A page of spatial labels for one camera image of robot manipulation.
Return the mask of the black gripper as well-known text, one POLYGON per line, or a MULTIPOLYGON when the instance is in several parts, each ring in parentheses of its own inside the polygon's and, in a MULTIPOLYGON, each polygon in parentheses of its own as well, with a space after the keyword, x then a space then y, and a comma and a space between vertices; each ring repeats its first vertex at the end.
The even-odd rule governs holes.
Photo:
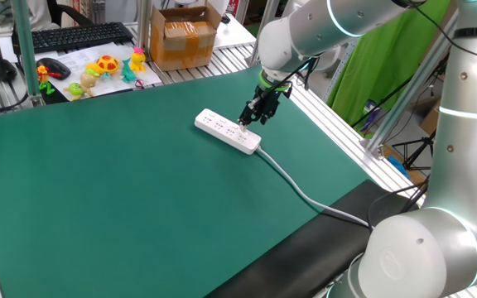
POLYGON ((274 90, 259 84, 255 89, 253 100, 247 101, 246 106, 238 118, 239 128, 245 132, 256 115, 261 116, 261 124, 265 125, 272 118, 279 104, 279 97, 283 94, 288 97, 292 92, 292 84, 284 84, 274 90))

